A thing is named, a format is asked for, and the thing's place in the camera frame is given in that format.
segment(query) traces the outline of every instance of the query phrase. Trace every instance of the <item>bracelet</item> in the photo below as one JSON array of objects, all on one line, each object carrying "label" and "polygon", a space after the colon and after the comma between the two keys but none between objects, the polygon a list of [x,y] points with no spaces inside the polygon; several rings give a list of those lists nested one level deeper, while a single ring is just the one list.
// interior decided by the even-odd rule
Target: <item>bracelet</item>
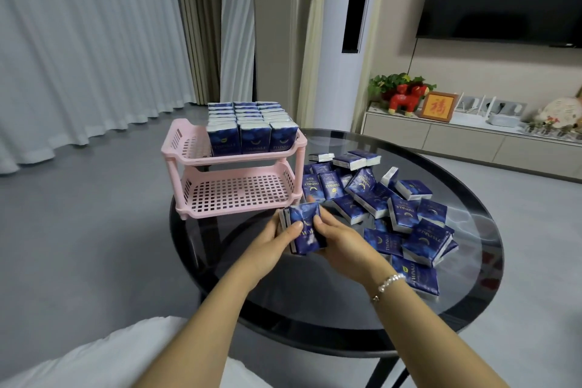
[{"label": "bracelet", "polygon": [[[398,281],[399,279],[405,279],[406,276],[404,276],[403,273],[398,273],[398,274],[393,274],[392,276],[390,276],[388,279],[386,279],[386,281],[384,281],[382,283],[381,286],[378,287],[378,291],[380,293],[384,293],[384,290],[386,290],[386,288],[392,284],[394,281]],[[372,303],[377,303],[380,300],[380,296],[376,295],[371,299]]]}]

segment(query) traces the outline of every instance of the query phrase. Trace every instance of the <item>pink plastic rack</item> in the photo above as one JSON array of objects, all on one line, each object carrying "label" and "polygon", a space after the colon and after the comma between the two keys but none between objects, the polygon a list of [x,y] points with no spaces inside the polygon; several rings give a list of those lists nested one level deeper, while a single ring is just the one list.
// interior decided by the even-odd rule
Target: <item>pink plastic rack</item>
[{"label": "pink plastic rack", "polygon": [[[176,199],[176,211],[185,220],[287,207],[299,202],[307,138],[297,131],[290,150],[252,155],[213,157],[206,127],[175,119],[162,145]],[[296,153],[295,172],[287,157]],[[203,172],[196,166],[276,160],[271,166]],[[185,166],[180,178],[178,163]]]}]

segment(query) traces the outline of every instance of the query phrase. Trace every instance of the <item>gray floor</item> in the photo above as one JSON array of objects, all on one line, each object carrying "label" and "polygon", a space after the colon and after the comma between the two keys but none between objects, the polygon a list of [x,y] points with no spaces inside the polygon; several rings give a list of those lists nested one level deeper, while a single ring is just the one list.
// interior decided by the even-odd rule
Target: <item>gray floor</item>
[{"label": "gray floor", "polygon": [[[138,320],[195,310],[159,153],[178,116],[206,111],[187,107],[0,177],[0,379]],[[582,186],[431,159],[483,201],[505,246],[498,295],[462,337],[513,387],[578,386]],[[241,326],[231,355],[275,388],[363,387],[376,363],[294,350]]]}]

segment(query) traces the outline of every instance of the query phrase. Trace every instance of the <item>picture frame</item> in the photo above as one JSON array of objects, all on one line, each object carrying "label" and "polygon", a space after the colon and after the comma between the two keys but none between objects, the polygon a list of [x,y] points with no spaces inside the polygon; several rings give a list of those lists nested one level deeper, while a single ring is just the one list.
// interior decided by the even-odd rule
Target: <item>picture frame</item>
[{"label": "picture frame", "polygon": [[423,119],[449,122],[457,105],[456,94],[432,91],[426,94],[423,108],[418,114]]}]

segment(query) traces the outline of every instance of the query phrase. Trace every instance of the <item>beige wall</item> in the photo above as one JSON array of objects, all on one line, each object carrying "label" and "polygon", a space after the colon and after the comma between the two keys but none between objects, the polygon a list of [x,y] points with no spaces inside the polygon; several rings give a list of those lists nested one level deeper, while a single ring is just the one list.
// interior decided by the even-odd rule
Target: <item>beige wall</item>
[{"label": "beige wall", "polygon": [[254,0],[257,99],[297,110],[311,0]]},{"label": "beige wall", "polygon": [[423,4],[382,1],[372,75],[407,72],[410,66],[411,75],[422,75],[438,90],[527,102],[529,112],[575,95],[582,85],[580,49],[425,38],[416,43]]}]

